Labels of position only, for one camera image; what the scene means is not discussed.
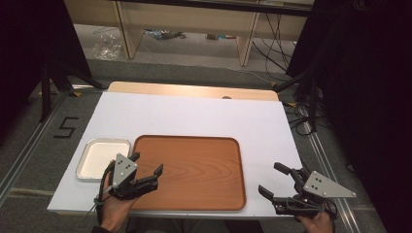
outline brown tray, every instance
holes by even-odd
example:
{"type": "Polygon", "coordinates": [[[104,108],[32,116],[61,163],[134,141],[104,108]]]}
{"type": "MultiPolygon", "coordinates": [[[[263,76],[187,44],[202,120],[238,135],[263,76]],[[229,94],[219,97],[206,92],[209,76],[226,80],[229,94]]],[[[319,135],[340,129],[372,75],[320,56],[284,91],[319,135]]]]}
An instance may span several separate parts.
{"type": "Polygon", "coordinates": [[[137,178],[163,163],[158,190],[134,210],[238,211],[246,204],[239,144],[232,138],[141,136],[137,178]]]}

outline human hand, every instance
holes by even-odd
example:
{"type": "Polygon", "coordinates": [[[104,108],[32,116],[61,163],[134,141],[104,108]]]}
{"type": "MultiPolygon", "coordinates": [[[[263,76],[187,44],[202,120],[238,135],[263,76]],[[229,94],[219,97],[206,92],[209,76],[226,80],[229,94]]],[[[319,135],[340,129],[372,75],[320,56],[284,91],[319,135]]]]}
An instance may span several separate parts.
{"type": "MultiPolygon", "coordinates": [[[[106,189],[109,186],[110,174],[111,172],[109,172],[106,176],[103,189],[106,189]]],[[[110,232],[118,232],[137,199],[139,198],[134,198],[132,200],[119,200],[114,196],[110,196],[109,192],[103,194],[103,200],[106,201],[103,205],[103,217],[100,226],[110,232]]]]}
{"type": "Polygon", "coordinates": [[[319,212],[314,217],[296,217],[305,226],[307,233],[332,233],[333,225],[328,213],[319,212]]]}

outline wire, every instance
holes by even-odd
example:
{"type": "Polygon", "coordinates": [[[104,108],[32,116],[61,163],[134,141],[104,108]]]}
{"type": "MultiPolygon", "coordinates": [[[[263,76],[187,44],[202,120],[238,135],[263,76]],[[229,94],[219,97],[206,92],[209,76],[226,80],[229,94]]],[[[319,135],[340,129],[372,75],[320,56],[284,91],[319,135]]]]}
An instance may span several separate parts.
{"type": "Polygon", "coordinates": [[[87,214],[79,221],[79,223],[78,223],[78,225],[77,225],[77,228],[78,228],[79,230],[86,230],[86,229],[88,229],[88,228],[91,226],[91,224],[92,224],[92,222],[93,222],[93,220],[94,220],[94,216],[95,216],[95,214],[96,214],[95,208],[96,208],[96,204],[94,204],[94,205],[91,207],[91,209],[87,212],[87,214]],[[88,222],[87,225],[82,226],[82,223],[88,218],[88,216],[90,215],[90,213],[93,213],[93,214],[91,215],[90,221],[88,222]]]}
{"type": "Polygon", "coordinates": [[[329,214],[332,214],[331,216],[332,219],[336,219],[337,215],[339,214],[339,210],[337,209],[336,204],[330,199],[325,199],[325,201],[326,201],[326,206],[327,206],[327,212],[329,214]],[[329,205],[330,203],[333,205],[333,209],[335,210],[334,212],[330,208],[330,205],[329,205]]]}
{"type": "Polygon", "coordinates": [[[299,120],[303,120],[303,119],[306,120],[305,116],[304,116],[304,117],[301,117],[301,118],[297,118],[297,119],[290,120],[289,123],[293,123],[293,122],[296,122],[296,121],[299,121],[299,120]]]}
{"type": "Polygon", "coordinates": [[[309,203],[307,203],[307,202],[299,201],[299,200],[297,200],[297,199],[294,198],[294,197],[288,197],[288,198],[286,199],[286,205],[287,205],[287,207],[288,207],[290,210],[301,211],[301,212],[305,212],[305,211],[306,211],[306,212],[311,212],[311,211],[314,211],[314,210],[316,210],[316,211],[320,211],[320,210],[321,210],[321,208],[320,208],[319,206],[315,206],[315,205],[309,204],[309,203]],[[310,209],[294,208],[294,207],[292,207],[292,206],[289,205],[289,202],[290,202],[291,200],[299,203],[300,205],[302,205],[302,206],[305,207],[305,208],[310,208],[310,209]]]}
{"type": "MultiPolygon", "coordinates": [[[[159,61],[155,58],[154,53],[151,52],[151,51],[145,46],[145,44],[143,44],[143,43],[141,42],[140,45],[142,45],[142,47],[151,55],[151,57],[152,57],[152,59],[154,60],[155,63],[160,64],[160,65],[175,65],[175,66],[179,66],[178,64],[159,62],[159,61]]],[[[189,67],[210,68],[210,67],[202,66],[202,65],[189,65],[189,67]]],[[[222,68],[222,69],[229,70],[229,71],[234,71],[234,72],[238,72],[238,73],[243,73],[243,74],[248,74],[248,75],[253,75],[253,76],[257,77],[258,79],[260,79],[260,80],[262,80],[262,81],[264,81],[264,82],[266,82],[266,83],[271,83],[271,81],[268,81],[268,80],[262,78],[261,76],[259,76],[259,75],[255,74],[255,73],[251,72],[251,71],[233,70],[233,69],[229,69],[229,68],[222,68]]]]}
{"type": "Polygon", "coordinates": [[[103,177],[102,177],[102,180],[100,181],[99,193],[97,194],[96,198],[94,198],[94,204],[95,204],[94,206],[97,212],[97,221],[99,222],[99,224],[102,223],[102,218],[103,218],[102,208],[103,208],[104,202],[112,196],[112,195],[109,195],[109,197],[103,199],[103,194],[109,190],[108,188],[103,190],[104,182],[106,181],[106,177],[109,175],[109,173],[114,170],[114,167],[115,167],[115,160],[112,160],[103,172],[103,177]]]}
{"type": "Polygon", "coordinates": [[[263,53],[263,51],[261,51],[259,48],[258,48],[258,46],[257,46],[257,44],[255,44],[255,42],[252,42],[252,44],[255,46],[255,48],[260,52],[260,54],[261,55],[263,55],[265,58],[266,58],[266,63],[265,63],[265,68],[266,68],[266,72],[268,73],[268,71],[267,71],[267,60],[269,59],[271,62],[273,62],[275,65],[277,65],[279,68],[281,68],[283,71],[285,71],[286,72],[286,69],[283,67],[283,66],[281,66],[279,63],[277,63],[275,60],[273,60],[272,58],[270,58],[267,54],[264,54],[263,53]]]}
{"type": "Polygon", "coordinates": [[[284,60],[284,62],[285,62],[285,65],[286,65],[286,67],[287,67],[287,69],[288,69],[288,67],[289,67],[289,62],[288,62],[288,60],[286,59],[286,55],[285,55],[285,53],[284,53],[284,51],[283,51],[283,48],[282,48],[282,40],[281,40],[280,23],[281,23],[282,15],[277,15],[277,19],[278,19],[278,20],[277,20],[276,32],[273,30],[273,26],[272,26],[272,23],[270,22],[268,13],[266,13],[265,15],[266,15],[267,22],[269,23],[270,29],[272,30],[274,39],[275,39],[276,43],[278,44],[279,49],[281,50],[282,58],[283,58],[283,60],[284,60]]]}
{"type": "Polygon", "coordinates": [[[267,45],[266,42],[264,42],[263,38],[260,38],[260,39],[261,39],[261,41],[262,41],[268,48],[270,48],[272,51],[278,52],[278,53],[282,54],[281,51],[275,50],[275,49],[271,48],[269,45],[267,45]]]}
{"type": "Polygon", "coordinates": [[[296,105],[293,106],[293,107],[289,107],[288,110],[286,111],[286,114],[294,114],[294,115],[296,115],[296,116],[298,116],[298,117],[306,117],[305,115],[296,112],[297,106],[298,106],[298,104],[296,104],[296,105]]]}
{"type": "Polygon", "coordinates": [[[308,133],[302,133],[302,132],[300,132],[300,131],[298,130],[298,126],[299,126],[299,125],[302,125],[303,123],[305,123],[305,122],[308,121],[308,120],[309,120],[309,117],[306,116],[305,118],[303,118],[303,119],[301,119],[300,121],[298,121],[294,126],[292,126],[291,129],[294,128],[294,131],[295,131],[298,135],[300,135],[300,136],[309,136],[309,135],[311,135],[311,134],[313,133],[313,130],[312,130],[312,129],[311,129],[311,131],[309,131],[308,133]]]}

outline floor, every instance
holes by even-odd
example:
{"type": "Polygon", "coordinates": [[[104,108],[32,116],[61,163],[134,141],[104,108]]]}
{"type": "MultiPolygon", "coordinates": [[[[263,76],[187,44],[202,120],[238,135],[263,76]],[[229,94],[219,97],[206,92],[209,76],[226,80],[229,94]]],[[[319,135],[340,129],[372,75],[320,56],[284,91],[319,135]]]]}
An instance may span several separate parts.
{"type": "MultiPolygon", "coordinates": [[[[103,35],[106,37],[112,35],[116,38],[115,42],[119,42],[120,33],[118,29],[86,25],[75,25],[75,28],[84,48],[86,58],[89,59],[92,73],[95,72],[98,76],[103,76],[104,74],[102,73],[106,71],[102,71],[101,67],[103,66],[99,65],[99,59],[95,58],[93,47],[102,42],[101,36],[103,35]]],[[[245,76],[243,77],[244,79],[251,79],[251,81],[257,83],[267,83],[268,86],[275,82],[281,83],[285,78],[282,75],[285,73],[284,70],[270,61],[267,62],[257,48],[251,49],[248,65],[242,67],[239,64],[235,40],[210,40],[204,34],[192,33],[185,33],[185,36],[186,38],[177,37],[157,40],[152,36],[145,35],[133,59],[126,59],[124,52],[120,49],[116,62],[122,63],[123,66],[121,67],[126,67],[129,71],[133,71],[128,66],[133,63],[165,65],[168,67],[176,65],[178,67],[192,68],[188,72],[197,68],[215,68],[220,69],[219,71],[227,72],[226,74],[229,74],[233,79],[236,79],[237,74],[242,74],[245,76]]],[[[269,48],[267,45],[270,46],[272,41],[255,39],[255,43],[264,54],[268,54],[269,48]]],[[[279,49],[276,42],[273,45],[274,50],[279,49]]],[[[294,42],[282,42],[281,45],[285,54],[292,55],[294,42]]],[[[272,51],[269,53],[269,56],[281,66],[286,67],[284,58],[280,53],[272,51]]],[[[292,91],[293,88],[279,93],[280,99],[284,102],[293,101],[292,91]]],[[[36,110],[33,112],[28,109],[27,113],[22,113],[20,118],[17,119],[14,132],[11,134],[8,142],[6,142],[8,146],[0,148],[2,157],[10,157],[10,159],[5,159],[2,165],[0,165],[0,178],[6,176],[8,168],[15,160],[11,155],[6,155],[15,154],[14,156],[17,157],[16,151],[24,148],[24,142],[30,140],[31,132],[35,129],[36,118],[40,115],[39,106],[41,105],[38,92],[38,90],[33,92],[33,101],[30,107],[36,110]]],[[[56,113],[56,117],[70,116],[77,112],[80,115],[89,117],[92,114],[92,109],[89,105],[95,104],[98,98],[99,94],[93,90],[86,91],[82,100],[70,99],[63,102],[63,107],[56,113]]],[[[285,108],[285,110],[289,120],[294,120],[305,114],[305,108],[285,108]]],[[[58,129],[59,123],[52,122],[51,126],[48,126],[49,130],[58,129]]],[[[81,138],[82,128],[86,127],[87,120],[78,122],[78,124],[76,127],[79,130],[74,133],[74,137],[81,138]]],[[[345,219],[351,218],[350,216],[342,215],[336,221],[337,232],[386,232],[374,211],[373,205],[368,200],[367,194],[364,193],[360,181],[356,178],[356,174],[346,169],[347,161],[345,155],[339,147],[339,143],[336,141],[332,130],[327,125],[327,119],[321,119],[318,121],[318,124],[318,132],[311,136],[299,135],[307,130],[307,125],[304,124],[293,128],[292,134],[297,150],[306,165],[319,169],[318,171],[322,171],[324,174],[328,173],[330,177],[335,177],[333,180],[337,180],[342,185],[350,186],[357,191],[358,198],[350,200],[349,203],[340,203],[342,207],[345,207],[345,205],[350,207],[350,213],[355,216],[355,222],[345,219]],[[330,169],[322,165],[325,162],[329,163],[328,167],[330,169]]],[[[34,165],[38,163],[32,161],[21,174],[17,174],[19,180],[0,209],[0,225],[5,227],[6,232],[25,232],[28,229],[32,232],[87,232],[89,228],[85,227],[85,225],[87,225],[88,218],[85,221],[80,216],[58,216],[46,211],[52,191],[60,178],[59,176],[50,176],[50,172],[61,173],[61,171],[53,169],[51,164],[58,162],[66,164],[70,160],[71,150],[75,147],[76,140],[68,141],[64,145],[55,145],[52,137],[47,138],[46,136],[46,138],[42,139],[38,148],[35,149],[36,154],[34,154],[36,162],[41,161],[40,167],[39,165],[34,165]],[[50,157],[49,154],[61,154],[61,157],[50,157]],[[43,179],[45,182],[36,183],[34,178],[43,179]]],[[[263,220],[260,223],[264,232],[302,232],[300,224],[296,223],[292,218],[276,223],[270,220],[263,220]]]]}

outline white container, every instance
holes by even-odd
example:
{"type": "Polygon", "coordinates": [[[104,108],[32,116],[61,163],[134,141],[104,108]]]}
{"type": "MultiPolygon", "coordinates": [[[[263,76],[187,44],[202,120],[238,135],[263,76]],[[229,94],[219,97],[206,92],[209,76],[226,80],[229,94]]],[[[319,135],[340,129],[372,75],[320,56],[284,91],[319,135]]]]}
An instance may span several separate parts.
{"type": "Polygon", "coordinates": [[[124,139],[93,139],[87,143],[77,167],[77,177],[82,182],[100,182],[110,161],[121,153],[129,156],[130,142],[124,139]]]}

